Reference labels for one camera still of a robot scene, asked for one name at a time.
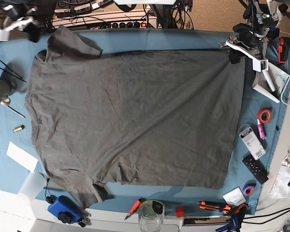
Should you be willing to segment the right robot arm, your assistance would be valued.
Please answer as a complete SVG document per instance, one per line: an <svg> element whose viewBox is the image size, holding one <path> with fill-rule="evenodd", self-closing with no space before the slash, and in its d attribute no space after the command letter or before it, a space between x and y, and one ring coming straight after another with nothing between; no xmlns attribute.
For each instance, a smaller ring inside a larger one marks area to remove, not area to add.
<svg viewBox="0 0 290 232"><path fill-rule="evenodd" d="M36 7L28 8L26 0L14 2L13 0L0 0L0 7L7 14L3 26L0 28L0 41L8 41L10 33L14 29L24 32L30 41L37 43L40 31L37 28L38 21L34 17Z"/></svg>

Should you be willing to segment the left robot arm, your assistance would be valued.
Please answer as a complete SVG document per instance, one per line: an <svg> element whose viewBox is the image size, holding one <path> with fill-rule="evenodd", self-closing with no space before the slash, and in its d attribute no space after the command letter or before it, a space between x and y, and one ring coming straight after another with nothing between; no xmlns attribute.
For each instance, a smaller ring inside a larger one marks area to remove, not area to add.
<svg viewBox="0 0 290 232"><path fill-rule="evenodd" d="M276 29L282 19L275 0L259 3L258 0L239 1L245 8L243 19L246 23L233 26L236 33L219 44L219 48L229 47L229 60L231 64L240 62L241 57L252 59L253 70L262 72L268 70L266 50L268 43L275 39L279 32Z"/></svg>

